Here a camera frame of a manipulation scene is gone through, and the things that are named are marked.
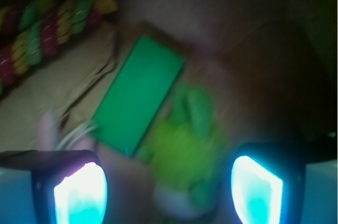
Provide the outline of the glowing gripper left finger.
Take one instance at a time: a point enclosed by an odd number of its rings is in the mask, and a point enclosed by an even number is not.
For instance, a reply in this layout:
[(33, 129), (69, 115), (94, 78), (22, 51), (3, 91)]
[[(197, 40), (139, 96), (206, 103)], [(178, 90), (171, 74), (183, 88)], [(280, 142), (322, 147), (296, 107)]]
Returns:
[(1, 153), (1, 223), (102, 223), (107, 196), (93, 151)]

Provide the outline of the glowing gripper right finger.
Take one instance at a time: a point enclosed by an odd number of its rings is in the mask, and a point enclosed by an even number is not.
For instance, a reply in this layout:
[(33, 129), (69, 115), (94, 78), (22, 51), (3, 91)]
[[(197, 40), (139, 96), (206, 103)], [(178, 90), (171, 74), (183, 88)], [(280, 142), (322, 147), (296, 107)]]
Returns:
[(243, 144), (231, 195), (241, 223), (337, 223), (337, 136)]

